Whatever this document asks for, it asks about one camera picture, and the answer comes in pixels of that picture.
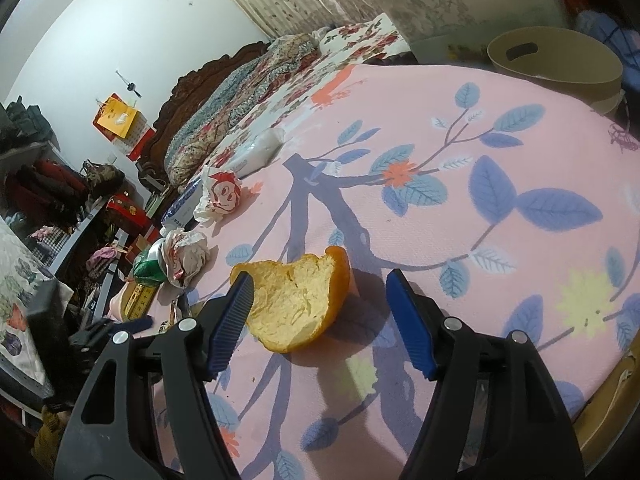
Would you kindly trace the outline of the white red paper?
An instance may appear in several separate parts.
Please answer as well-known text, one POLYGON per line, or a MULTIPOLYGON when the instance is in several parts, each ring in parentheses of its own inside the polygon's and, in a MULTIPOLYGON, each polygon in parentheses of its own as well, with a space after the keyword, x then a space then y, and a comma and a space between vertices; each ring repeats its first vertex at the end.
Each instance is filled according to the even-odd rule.
POLYGON ((201 181, 202 197, 193 211, 196 222, 216 223, 239 208, 242 188, 233 171, 205 166, 201 172, 201 181))

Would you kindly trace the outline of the orange peel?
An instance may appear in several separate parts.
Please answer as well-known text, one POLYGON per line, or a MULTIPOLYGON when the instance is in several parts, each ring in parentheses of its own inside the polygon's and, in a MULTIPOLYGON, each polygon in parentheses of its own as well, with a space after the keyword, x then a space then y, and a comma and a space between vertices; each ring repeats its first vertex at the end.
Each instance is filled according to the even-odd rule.
POLYGON ((254 282, 248 330, 267 350, 281 354, 305 347, 333 324, 352 277, 347 252, 338 246, 329 246, 321 257, 305 254, 292 263, 239 263, 230 281, 243 272, 254 282))

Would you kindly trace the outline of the beige plastic trash bin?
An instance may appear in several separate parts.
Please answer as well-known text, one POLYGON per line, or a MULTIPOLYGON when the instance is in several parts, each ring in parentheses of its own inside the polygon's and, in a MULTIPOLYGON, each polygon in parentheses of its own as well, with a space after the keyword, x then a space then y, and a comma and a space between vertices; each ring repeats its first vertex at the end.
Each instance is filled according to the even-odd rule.
POLYGON ((624 68, 605 44, 571 29, 532 26, 505 32, 488 44, 499 73, 574 96, 603 116, 623 101, 624 68))

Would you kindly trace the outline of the green plastic wrapper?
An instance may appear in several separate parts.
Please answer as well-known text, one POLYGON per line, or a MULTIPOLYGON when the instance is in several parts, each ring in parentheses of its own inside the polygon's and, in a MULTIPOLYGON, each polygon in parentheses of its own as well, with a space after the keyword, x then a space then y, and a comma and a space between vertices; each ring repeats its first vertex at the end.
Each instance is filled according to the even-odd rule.
POLYGON ((162 256, 157 249, 146 248, 134 259, 131 275, 134 281, 144 286, 160 286, 167 280, 162 256))

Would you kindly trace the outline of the cluttered metal shelf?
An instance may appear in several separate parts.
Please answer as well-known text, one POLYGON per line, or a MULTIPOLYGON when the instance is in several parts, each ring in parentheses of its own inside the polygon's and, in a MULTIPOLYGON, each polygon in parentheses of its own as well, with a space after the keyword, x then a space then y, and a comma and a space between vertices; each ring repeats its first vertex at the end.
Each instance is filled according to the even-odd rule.
POLYGON ((55 280, 71 330, 106 315, 127 239, 107 209, 124 175, 85 162, 76 172, 55 154, 38 106, 1 109, 1 395, 40 411, 50 384, 27 324, 37 288, 55 280))

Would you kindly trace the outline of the crumpled paper ball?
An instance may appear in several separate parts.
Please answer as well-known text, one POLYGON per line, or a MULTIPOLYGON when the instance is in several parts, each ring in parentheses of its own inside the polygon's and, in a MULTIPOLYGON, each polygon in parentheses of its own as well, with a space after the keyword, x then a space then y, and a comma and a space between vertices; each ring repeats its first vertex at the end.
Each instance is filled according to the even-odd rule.
POLYGON ((185 289, 209 260, 208 238, 198 231, 177 228, 163 238, 165 275, 175 288, 185 289))

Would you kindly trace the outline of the red gift box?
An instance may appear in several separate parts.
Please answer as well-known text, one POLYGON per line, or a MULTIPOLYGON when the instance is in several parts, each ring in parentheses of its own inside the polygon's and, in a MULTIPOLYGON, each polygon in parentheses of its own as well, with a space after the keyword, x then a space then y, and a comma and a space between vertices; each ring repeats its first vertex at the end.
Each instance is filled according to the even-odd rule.
POLYGON ((144 209, 136 205, 128 195, 122 193, 112 195, 108 199, 106 218, 130 235, 143 234, 151 225, 151 219, 144 209))

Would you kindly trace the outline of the blue white carton box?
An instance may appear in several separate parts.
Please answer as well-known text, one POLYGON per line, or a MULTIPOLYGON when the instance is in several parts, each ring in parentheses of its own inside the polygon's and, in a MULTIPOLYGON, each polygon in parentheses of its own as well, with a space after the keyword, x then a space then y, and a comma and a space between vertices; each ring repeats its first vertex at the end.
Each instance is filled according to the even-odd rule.
POLYGON ((185 228, 194 220, 194 209, 203 196, 202 179, 190 182, 163 214, 160 232, 166 233, 174 229, 185 228))

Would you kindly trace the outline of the dark wooden headboard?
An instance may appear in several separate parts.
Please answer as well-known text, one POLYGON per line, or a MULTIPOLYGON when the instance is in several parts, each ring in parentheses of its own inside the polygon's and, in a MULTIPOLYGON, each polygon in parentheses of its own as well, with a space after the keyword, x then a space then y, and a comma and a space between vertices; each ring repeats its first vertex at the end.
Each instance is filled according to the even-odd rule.
POLYGON ((169 186, 164 159, 168 145, 178 130, 234 70, 260 58, 268 46, 268 42, 262 41, 247 44, 235 55, 225 54, 178 79, 169 99, 160 108, 157 120, 153 122, 151 139, 145 142, 136 162, 138 180, 150 193, 162 192, 169 186))

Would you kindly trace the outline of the patchwork floral quilt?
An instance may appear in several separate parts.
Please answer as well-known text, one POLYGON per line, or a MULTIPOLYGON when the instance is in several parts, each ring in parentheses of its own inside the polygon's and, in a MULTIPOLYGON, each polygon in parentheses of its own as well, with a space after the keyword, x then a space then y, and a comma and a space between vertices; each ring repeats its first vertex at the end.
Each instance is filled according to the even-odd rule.
POLYGON ((164 159, 170 185, 181 191, 230 130, 318 57, 317 41, 308 32, 282 36, 224 78, 170 141, 164 159))

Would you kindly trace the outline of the white tissue pack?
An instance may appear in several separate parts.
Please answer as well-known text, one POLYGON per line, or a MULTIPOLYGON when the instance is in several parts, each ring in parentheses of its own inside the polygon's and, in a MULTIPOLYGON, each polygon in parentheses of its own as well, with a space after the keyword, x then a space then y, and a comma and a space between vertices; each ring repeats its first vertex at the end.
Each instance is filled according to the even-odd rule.
POLYGON ((238 178, 265 168, 281 151, 284 133, 280 128, 269 128, 243 143, 229 160, 227 169, 238 178))

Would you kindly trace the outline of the red floral bed sheet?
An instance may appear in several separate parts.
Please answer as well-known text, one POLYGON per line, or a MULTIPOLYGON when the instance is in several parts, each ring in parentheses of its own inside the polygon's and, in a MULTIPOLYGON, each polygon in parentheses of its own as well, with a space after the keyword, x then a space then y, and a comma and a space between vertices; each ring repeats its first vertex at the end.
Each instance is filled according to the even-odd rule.
POLYGON ((350 66, 383 63, 410 56, 411 51, 390 18, 382 13, 371 21, 319 29, 316 57, 262 102, 252 105, 240 121, 207 154, 204 162, 226 162, 240 146, 268 129, 280 136, 292 127, 291 117, 304 110, 326 107, 349 92, 350 66))

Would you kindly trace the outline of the pile of blue clothes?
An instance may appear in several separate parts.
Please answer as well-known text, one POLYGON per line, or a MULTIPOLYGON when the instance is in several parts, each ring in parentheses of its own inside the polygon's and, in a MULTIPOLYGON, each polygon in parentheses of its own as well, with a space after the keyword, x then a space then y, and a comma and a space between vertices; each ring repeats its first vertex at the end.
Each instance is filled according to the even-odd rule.
POLYGON ((638 87, 639 33, 636 30, 620 27, 608 15, 596 11, 580 12, 576 29, 609 47, 623 64, 623 82, 638 87))

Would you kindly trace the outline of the clear storage box blue lid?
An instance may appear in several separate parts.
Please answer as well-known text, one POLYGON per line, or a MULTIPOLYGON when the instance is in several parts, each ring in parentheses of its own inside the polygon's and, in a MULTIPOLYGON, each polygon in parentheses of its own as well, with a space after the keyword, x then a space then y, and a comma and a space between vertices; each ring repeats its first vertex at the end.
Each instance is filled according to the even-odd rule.
POLYGON ((421 64, 487 64, 499 35, 567 25, 562 0, 373 0, 421 64))

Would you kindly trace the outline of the yellow red wall calendar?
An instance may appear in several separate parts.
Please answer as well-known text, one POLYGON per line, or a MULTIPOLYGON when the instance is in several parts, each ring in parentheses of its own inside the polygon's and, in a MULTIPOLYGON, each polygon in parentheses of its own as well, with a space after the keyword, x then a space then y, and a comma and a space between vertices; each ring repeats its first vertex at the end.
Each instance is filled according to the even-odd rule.
POLYGON ((141 157, 145 144, 155 134, 153 127, 140 110, 127 104, 116 93, 96 104, 98 111, 92 121, 93 127, 130 162, 136 162, 141 157))

